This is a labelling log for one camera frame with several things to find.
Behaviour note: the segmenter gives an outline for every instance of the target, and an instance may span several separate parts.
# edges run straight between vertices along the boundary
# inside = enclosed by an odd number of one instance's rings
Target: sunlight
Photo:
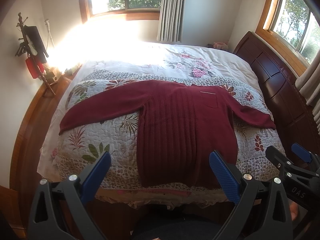
[[[99,17],[70,30],[55,49],[48,50],[48,63],[60,71],[87,59],[159,65],[164,52],[156,50],[155,53],[150,48],[151,43],[142,42],[144,31],[141,21],[126,21],[125,17]]]

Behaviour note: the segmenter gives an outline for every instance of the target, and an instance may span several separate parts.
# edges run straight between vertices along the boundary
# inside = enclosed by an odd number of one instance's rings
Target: screw
[[[78,176],[76,174],[72,174],[69,176],[69,180],[73,181],[76,180],[78,178]]]
[[[41,181],[40,181],[40,184],[41,185],[44,185],[44,184],[46,184],[48,181],[46,180],[46,179],[41,179]]]
[[[273,181],[274,181],[276,184],[280,184],[280,183],[281,183],[281,179],[279,179],[279,178],[275,178]]]
[[[246,180],[251,180],[252,176],[250,174],[244,174],[243,178],[246,179]]]

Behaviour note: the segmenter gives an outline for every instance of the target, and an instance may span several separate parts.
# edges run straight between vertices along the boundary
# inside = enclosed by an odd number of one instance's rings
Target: maroon knit sweater
[[[269,114],[242,106],[221,87],[149,80],[106,90],[76,104],[63,117],[60,134],[137,110],[137,164],[144,187],[170,182],[219,187],[209,154],[218,150],[226,162],[236,163],[233,115],[252,126],[276,128]]]

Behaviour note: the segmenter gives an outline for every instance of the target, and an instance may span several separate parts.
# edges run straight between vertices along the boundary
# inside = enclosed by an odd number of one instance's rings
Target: dark wooden bed frame
[[[287,157],[299,166],[303,162],[291,151],[299,143],[320,154],[320,135],[312,107],[295,87],[296,77],[289,67],[255,34],[248,32],[234,54],[249,63],[259,80],[265,102],[272,112]]]

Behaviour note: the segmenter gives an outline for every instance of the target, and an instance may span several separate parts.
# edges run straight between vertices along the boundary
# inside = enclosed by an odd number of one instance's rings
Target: white curtain
[[[158,41],[180,41],[184,0],[161,0]]]
[[[320,51],[307,70],[296,80],[296,87],[307,100],[320,134]]]

